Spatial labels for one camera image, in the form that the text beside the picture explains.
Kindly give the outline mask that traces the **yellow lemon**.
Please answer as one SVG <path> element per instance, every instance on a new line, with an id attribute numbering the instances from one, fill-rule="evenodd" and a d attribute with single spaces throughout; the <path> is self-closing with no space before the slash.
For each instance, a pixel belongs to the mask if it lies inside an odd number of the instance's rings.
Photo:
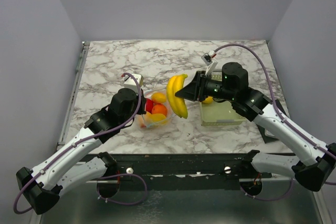
<path id="1" fill-rule="evenodd" d="M 208 96 L 204 101 L 202 101 L 203 104 L 211 104 L 213 102 L 213 97 Z"/>
<path id="2" fill-rule="evenodd" d="M 162 113 L 154 113 L 149 115 L 149 122 L 151 124 L 164 124 L 166 116 Z"/>

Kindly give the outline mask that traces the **pale green plastic basket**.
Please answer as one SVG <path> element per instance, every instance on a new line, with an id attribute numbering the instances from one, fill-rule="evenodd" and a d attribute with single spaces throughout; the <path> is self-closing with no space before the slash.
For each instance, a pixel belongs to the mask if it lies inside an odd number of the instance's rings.
<path id="1" fill-rule="evenodd" d="M 236 126 L 246 121 L 237 114 L 230 102 L 200 103 L 200 115 L 202 126 Z"/>

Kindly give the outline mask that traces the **clear zip top bag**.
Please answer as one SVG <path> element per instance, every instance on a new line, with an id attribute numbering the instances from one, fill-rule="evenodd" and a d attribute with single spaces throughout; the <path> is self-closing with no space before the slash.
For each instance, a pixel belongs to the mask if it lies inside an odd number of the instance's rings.
<path id="1" fill-rule="evenodd" d="M 145 114 L 137 115 L 136 121 L 141 129 L 151 129 L 167 125 L 173 111 L 166 95 L 166 88 L 158 88 L 144 93 Z"/>

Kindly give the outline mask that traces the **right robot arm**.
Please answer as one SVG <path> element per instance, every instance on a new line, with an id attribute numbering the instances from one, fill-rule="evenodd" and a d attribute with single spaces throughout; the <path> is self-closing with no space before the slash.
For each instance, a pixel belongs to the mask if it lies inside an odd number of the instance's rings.
<path id="1" fill-rule="evenodd" d="M 294 153 L 293 156 L 250 151 L 241 164 L 246 177 L 272 173 L 294 178 L 310 191 L 319 191 L 335 169 L 335 144 L 314 138 L 277 111 L 266 95 L 249 87 L 248 72 L 238 63 L 222 67 L 222 80 L 197 71 L 192 82 L 177 85 L 173 90 L 178 101 L 204 101 L 207 97 L 228 101 L 237 114 L 271 132 Z"/>

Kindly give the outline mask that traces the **orange tangerine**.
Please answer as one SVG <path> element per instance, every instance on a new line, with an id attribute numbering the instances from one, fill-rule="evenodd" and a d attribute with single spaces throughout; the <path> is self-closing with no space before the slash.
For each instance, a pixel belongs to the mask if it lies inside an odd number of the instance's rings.
<path id="1" fill-rule="evenodd" d="M 155 104 L 151 114 L 163 114 L 167 116 L 167 108 L 164 104 Z"/>

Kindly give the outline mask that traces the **red apple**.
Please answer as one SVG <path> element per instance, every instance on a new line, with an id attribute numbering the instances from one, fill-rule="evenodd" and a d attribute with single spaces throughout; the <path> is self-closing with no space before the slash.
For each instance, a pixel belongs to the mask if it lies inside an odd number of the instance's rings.
<path id="1" fill-rule="evenodd" d="M 151 99 L 146 98 L 145 110 L 149 113 L 152 113 L 153 107 L 154 107 L 154 102 Z"/>

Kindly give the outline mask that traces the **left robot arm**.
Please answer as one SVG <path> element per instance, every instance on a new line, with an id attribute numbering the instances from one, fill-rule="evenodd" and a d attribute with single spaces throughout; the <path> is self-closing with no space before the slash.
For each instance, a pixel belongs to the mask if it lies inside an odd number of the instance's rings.
<path id="1" fill-rule="evenodd" d="M 68 191 L 92 179 L 110 179 L 125 171 L 107 152 L 99 153 L 87 163 L 76 164 L 89 152 L 115 136 L 135 115 L 145 113 L 146 99 L 137 92 L 122 88 L 111 103 L 94 113 L 78 134 L 50 158 L 16 173 L 20 195 L 38 215 L 49 211 Z"/>

